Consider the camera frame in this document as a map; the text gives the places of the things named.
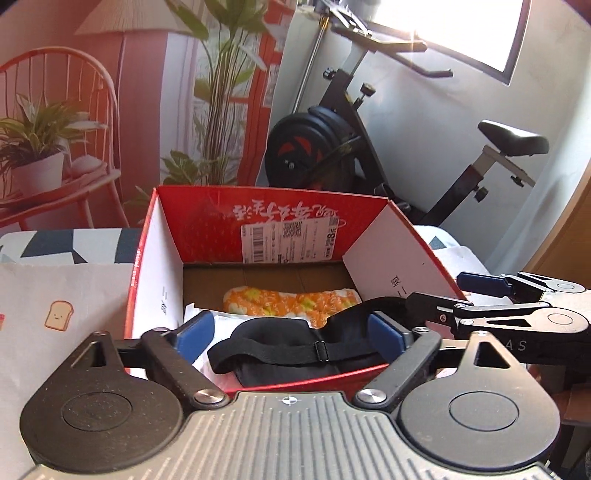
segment lamp shade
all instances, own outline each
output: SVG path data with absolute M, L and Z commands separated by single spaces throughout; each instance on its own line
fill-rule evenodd
M 135 30 L 189 33 L 164 0 L 102 0 L 82 22 L 76 34 Z

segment red chair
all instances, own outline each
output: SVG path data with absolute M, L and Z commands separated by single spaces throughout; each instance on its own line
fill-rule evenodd
M 42 105 L 73 100 L 90 119 L 107 128 L 85 133 L 85 143 L 71 146 L 72 160 L 91 155 L 104 163 L 79 178 L 64 179 L 61 188 L 25 198 L 10 174 L 0 179 L 0 228 L 18 223 L 29 230 L 27 219 L 76 203 L 82 219 L 94 227 L 89 196 L 105 187 L 122 227 L 129 227 L 120 187 L 119 107 L 111 76 L 94 57 L 68 47 L 44 47 L 26 52 L 0 66 L 0 117 L 16 118 L 17 93 Z

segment qr code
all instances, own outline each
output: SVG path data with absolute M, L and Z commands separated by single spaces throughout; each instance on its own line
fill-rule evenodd
M 301 236 L 301 222 L 287 222 L 283 224 L 283 238 Z

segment barcode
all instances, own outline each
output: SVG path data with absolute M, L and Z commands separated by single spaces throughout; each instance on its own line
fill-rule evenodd
M 252 229 L 252 261 L 254 263 L 263 262 L 265 259 L 265 241 L 262 234 L 263 227 L 258 226 Z
M 301 236 L 301 222 L 287 222 L 283 224 L 283 238 Z

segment window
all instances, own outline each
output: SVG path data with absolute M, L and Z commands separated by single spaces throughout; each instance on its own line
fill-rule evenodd
M 382 0 L 371 27 L 416 35 L 430 48 L 509 83 L 529 10 L 530 0 Z

